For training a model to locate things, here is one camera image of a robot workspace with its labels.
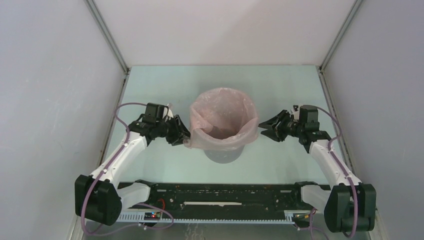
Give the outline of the pink plastic trash bag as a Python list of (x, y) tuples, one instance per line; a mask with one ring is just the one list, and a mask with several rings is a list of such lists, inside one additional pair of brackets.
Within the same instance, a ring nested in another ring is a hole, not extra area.
[(207, 151), (232, 151), (258, 137), (259, 114), (240, 90), (220, 87), (201, 93), (189, 108), (190, 139), (184, 145)]

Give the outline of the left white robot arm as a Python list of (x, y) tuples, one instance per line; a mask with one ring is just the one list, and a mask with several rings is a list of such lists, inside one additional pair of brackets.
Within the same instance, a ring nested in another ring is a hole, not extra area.
[(111, 155), (91, 174), (80, 175), (74, 182), (75, 213), (82, 221), (113, 225), (122, 210), (141, 203), (153, 208), (158, 194), (145, 183), (135, 182), (119, 188), (121, 176), (152, 141), (164, 138), (171, 146), (188, 141), (191, 134), (168, 105), (143, 104), (144, 113), (129, 124)]

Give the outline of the grey round trash bin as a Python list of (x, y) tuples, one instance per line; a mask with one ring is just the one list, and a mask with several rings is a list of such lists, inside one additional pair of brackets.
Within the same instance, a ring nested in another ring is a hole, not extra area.
[(228, 164), (237, 160), (241, 156), (244, 148), (245, 146), (242, 145), (232, 150), (204, 150), (203, 152), (208, 159), (215, 163)]

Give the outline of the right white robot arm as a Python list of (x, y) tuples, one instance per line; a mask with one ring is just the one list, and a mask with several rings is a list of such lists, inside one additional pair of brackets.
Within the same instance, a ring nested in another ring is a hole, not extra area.
[(291, 194), (291, 204), (297, 209), (310, 205), (322, 211), (327, 228), (352, 238), (357, 232), (374, 230), (377, 192), (372, 184), (363, 183), (338, 157), (335, 137), (320, 129), (319, 111), (315, 105), (294, 105), (271, 119), (260, 123), (262, 135), (276, 142), (288, 136), (297, 138), (305, 151), (317, 162), (330, 190), (316, 184), (306, 184)]

